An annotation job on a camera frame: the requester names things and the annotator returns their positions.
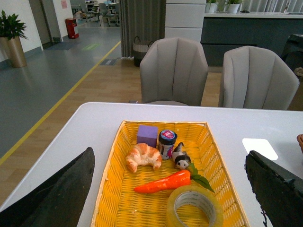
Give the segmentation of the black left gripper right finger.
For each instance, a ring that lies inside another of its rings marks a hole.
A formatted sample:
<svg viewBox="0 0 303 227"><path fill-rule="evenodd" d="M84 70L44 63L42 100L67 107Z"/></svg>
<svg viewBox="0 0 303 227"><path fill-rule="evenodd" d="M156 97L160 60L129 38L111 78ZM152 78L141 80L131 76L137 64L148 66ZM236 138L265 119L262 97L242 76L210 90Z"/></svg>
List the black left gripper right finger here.
<svg viewBox="0 0 303 227"><path fill-rule="evenodd" d="M274 227L303 225L303 180L252 150L245 170L253 193Z"/></svg>

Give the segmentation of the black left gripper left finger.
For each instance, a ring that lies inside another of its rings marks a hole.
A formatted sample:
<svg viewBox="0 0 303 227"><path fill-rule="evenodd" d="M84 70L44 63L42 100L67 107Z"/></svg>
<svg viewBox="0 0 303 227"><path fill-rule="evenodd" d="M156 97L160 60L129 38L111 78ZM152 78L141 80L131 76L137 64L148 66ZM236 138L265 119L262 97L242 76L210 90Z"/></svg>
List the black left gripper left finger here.
<svg viewBox="0 0 303 227"><path fill-rule="evenodd" d="M84 152L0 213L2 227L75 227L90 190L94 151Z"/></svg>

